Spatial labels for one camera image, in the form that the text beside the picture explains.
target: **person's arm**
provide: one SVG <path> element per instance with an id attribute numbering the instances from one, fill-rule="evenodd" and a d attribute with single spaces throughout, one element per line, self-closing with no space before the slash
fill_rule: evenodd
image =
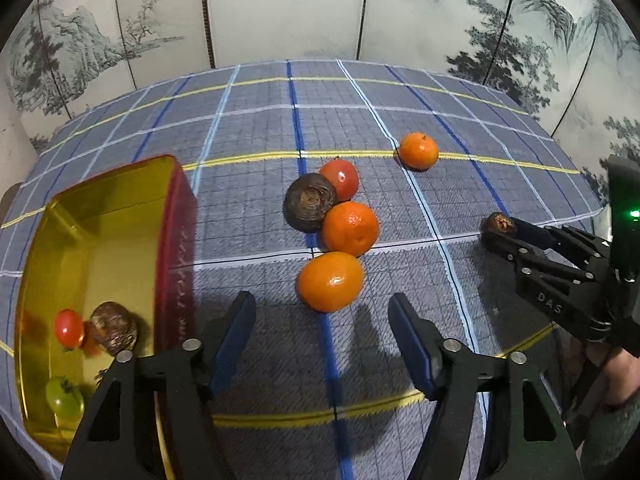
<path id="1" fill-rule="evenodd" d="M 607 345 L 586 348 L 588 359 L 597 366 L 610 352 L 604 368 L 609 378 L 605 405 L 594 415 L 582 447 L 580 462 L 586 480 L 606 473 L 640 424 L 640 359 L 621 348 L 611 351 Z"/>

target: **orange fruit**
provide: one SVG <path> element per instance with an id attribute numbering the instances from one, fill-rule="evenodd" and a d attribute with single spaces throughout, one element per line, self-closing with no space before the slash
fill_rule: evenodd
<path id="1" fill-rule="evenodd" d="M 435 140 L 420 132 L 404 136 L 398 147 L 400 160 L 413 170 L 428 170 L 438 160 L 440 152 Z"/>
<path id="2" fill-rule="evenodd" d="M 326 163 L 320 171 L 322 176 L 331 182 L 338 193 L 338 200 L 351 200 L 358 190 L 358 172 L 353 164 L 343 158 L 335 158 Z"/>
<path id="3" fill-rule="evenodd" d="M 342 202 L 331 209 L 322 223 L 322 238 L 332 251 L 361 256 L 366 253 L 380 232 L 375 213 L 359 202 Z"/>
<path id="4" fill-rule="evenodd" d="M 326 253 L 298 275 L 298 295 L 319 312 L 331 313 L 355 300 L 364 281 L 360 262 L 347 253 Z"/>

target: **green tomato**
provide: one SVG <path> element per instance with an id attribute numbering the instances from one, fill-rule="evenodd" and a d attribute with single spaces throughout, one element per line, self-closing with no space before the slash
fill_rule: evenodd
<path id="1" fill-rule="evenodd" d="M 47 383 L 47 404 L 60 418 L 80 420 L 84 413 L 84 399 L 77 387 L 66 377 L 52 377 Z"/>

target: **silver screw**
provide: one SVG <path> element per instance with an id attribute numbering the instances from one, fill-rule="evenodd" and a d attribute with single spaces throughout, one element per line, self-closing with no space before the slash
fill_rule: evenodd
<path id="1" fill-rule="evenodd" d="M 133 352 L 131 350 L 123 350 L 116 355 L 116 361 L 119 363 L 128 363 L 133 359 Z"/>
<path id="2" fill-rule="evenodd" d="M 182 343 L 182 348 L 187 352 L 193 352 L 202 346 L 202 343 L 199 339 L 192 337 L 191 339 L 187 339 L 184 343 Z"/>
<path id="3" fill-rule="evenodd" d="M 518 351 L 512 352 L 509 355 L 509 359 L 511 359 L 517 365 L 523 365 L 524 363 L 527 362 L 527 356 L 524 355 L 522 352 L 518 352 Z"/>
<path id="4" fill-rule="evenodd" d="M 462 343 L 457 339 L 445 339 L 443 346 L 449 350 L 449 352 L 459 352 L 462 348 Z"/>

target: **cherry tomato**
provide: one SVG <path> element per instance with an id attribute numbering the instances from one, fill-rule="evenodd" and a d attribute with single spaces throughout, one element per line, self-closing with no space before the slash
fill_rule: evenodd
<path id="1" fill-rule="evenodd" d="M 79 420 L 84 413 L 84 399 L 80 390 L 66 377 L 52 377 L 46 387 L 47 404 L 60 418 Z"/>
<path id="2" fill-rule="evenodd" d="M 84 322 L 77 312 L 61 310 L 53 322 L 53 332 L 65 348 L 78 348 L 84 339 Z"/>
<path id="3" fill-rule="evenodd" d="M 320 171 L 322 176 L 331 182 L 338 194 L 338 200 L 351 200 L 358 190 L 360 179 L 353 164 L 343 158 L 335 158 L 326 163 Z"/>

